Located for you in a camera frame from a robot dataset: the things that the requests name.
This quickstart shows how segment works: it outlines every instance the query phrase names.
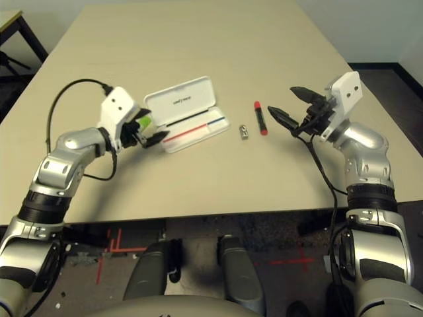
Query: red marker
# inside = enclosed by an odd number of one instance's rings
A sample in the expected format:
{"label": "red marker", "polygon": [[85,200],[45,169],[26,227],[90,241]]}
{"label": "red marker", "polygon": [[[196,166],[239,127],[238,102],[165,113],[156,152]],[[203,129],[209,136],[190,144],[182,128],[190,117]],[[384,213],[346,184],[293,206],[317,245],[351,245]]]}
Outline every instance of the red marker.
{"label": "red marker", "polygon": [[258,126],[260,127],[260,133],[262,135],[267,135],[267,127],[266,127],[266,124],[264,123],[264,118],[263,118],[263,113],[262,113],[262,107],[261,107],[259,101],[256,101],[254,103],[254,110],[256,112]]}

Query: red stripe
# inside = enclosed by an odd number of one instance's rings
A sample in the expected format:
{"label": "red stripe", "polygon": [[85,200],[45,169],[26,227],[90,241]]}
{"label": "red stripe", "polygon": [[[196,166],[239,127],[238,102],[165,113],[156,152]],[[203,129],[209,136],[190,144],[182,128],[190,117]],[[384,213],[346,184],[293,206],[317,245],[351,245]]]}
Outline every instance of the red stripe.
{"label": "red stripe", "polygon": [[146,247],[142,246],[139,248],[121,248],[121,249],[111,249],[112,253],[120,253],[120,252],[144,252],[146,251]]}
{"label": "red stripe", "polygon": [[100,284],[100,276],[101,276],[101,269],[103,267],[103,257],[100,257],[100,260],[98,261],[98,270],[97,270],[97,278],[95,280],[95,284]]}
{"label": "red stripe", "polygon": [[120,236],[122,235],[122,229],[119,228],[118,230],[118,241],[116,242],[116,249],[119,249],[120,247]]}
{"label": "red stripe", "polygon": [[[299,257],[301,259],[304,259],[305,258],[305,256],[304,256],[304,250],[303,250],[303,247],[301,246],[301,243],[300,242],[297,242],[297,247],[298,247]],[[307,272],[308,270],[309,269],[307,267],[307,262],[303,262],[303,272]]]}
{"label": "red stripe", "polygon": [[172,141],[173,139],[176,139],[177,137],[182,137],[183,135],[186,135],[186,134],[188,134],[190,132],[193,132],[195,130],[201,129],[202,127],[206,127],[206,126],[207,126],[206,123],[205,124],[202,124],[202,125],[199,125],[198,127],[195,127],[193,129],[190,129],[190,130],[185,131],[185,132],[182,132],[182,133],[179,133],[179,134],[177,134],[177,135],[175,135],[173,137],[169,137],[168,139],[165,139],[162,142],[166,143],[166,142]]}
{"label": "red stripe", "polygon": [[306,264],[314,262],[313,258],[303,258],[303,259],[291,259],[291,260],[272,260],[268,262],[268,265],[282,265],[282,264]]}

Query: black baseboard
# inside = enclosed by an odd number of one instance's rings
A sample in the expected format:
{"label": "black baseboard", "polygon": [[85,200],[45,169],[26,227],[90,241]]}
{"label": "black baseboard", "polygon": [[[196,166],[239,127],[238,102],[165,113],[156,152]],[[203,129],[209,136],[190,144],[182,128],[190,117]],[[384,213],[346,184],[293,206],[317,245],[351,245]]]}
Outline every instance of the black baseboard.
{"label": "black baseboard", "polygon": [[0,83],[17,83],[19,81],[30,82],[35,74],[17,76],[0,76]]}
{"label": "black baseboard", "polygon": [[393,70],[410,89],[423,100],[422,85],[411,76],[408,71],[404,69],[399,63],[348,63],[348,65],[355,71],[360,69],[391,69]]}

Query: table leg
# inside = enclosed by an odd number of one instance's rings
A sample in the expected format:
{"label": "table leg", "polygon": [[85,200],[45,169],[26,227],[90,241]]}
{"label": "table leg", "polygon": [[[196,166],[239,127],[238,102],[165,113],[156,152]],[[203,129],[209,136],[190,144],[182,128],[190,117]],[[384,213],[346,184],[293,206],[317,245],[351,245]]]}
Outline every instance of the table leg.
{"label": "table leg", "polygon": [[29,25],[27,25],[24,18],[19,17],[17,22],[20,26],[19,32],[22,34],[28,45],[32,48],[34,53],[41,61],[45,61],[48,56],[47,51],[44,49],[43,45],[41,45],[40,41],[37,39]]}

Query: white bracket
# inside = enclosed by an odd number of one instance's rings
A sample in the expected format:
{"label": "white bracket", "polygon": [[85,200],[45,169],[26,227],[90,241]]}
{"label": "white bracket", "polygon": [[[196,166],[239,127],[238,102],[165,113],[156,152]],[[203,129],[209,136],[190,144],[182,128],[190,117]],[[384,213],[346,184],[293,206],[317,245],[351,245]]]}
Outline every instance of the white bracket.
{"label": "white bracket", "polygon": [[328,127],[320,136],[321,141],[326,141],[332,132],[345,119],[350,117],[352,109],[363,96],[360,76],[357,71],[343,74],[328,89],[330,90],[328,100],[334,98],[336,106],[333,108],[335,113],[329,118]]}
{"label": "white bracket", "polygon": [[122,149],[120,133],[125,122],[130,121],[139,111],[138,105],[122,87],[116,87],[101,104],[100,122],[110,136],[110,142],[117,153]]}

